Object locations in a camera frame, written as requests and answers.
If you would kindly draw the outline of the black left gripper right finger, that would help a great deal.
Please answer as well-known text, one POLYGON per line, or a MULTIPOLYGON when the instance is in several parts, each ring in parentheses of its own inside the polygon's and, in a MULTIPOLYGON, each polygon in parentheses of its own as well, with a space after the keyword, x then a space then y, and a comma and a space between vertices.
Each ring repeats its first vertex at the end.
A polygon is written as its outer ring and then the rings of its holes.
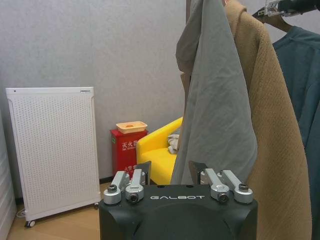
POLYGON ((192 181, 197 185, 208 185, 210 196, 221 204, 226 204, 231 195, 241 204, 250 204, 254 200, 253 191, 241 182, 231 170, 216 173, 205 163, 190 161, 188 163, 192 181))

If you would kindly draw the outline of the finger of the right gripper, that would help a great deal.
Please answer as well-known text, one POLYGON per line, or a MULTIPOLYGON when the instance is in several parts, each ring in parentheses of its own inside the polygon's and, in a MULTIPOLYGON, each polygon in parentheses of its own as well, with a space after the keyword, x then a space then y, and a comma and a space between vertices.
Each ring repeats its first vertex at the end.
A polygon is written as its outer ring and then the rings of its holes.
POLYGON ((268 17, 283 16, 285 14, 284 10, 281 10, 280 3, 282 0, 266 0, 264 4, 264 15, 268 17))

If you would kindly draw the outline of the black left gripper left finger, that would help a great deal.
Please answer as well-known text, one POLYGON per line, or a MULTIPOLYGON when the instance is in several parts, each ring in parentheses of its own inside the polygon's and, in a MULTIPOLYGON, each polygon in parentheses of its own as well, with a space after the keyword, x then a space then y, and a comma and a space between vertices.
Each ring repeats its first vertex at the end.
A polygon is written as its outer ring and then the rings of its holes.
POLYGON ((136 204, 144 198, 144 186, 150 184, 152 162, 139 163, 130 178, 126 171, 117 171, 111 184, 103 192, 106 205, 116 205, 123 195, 130 204, 136 204))

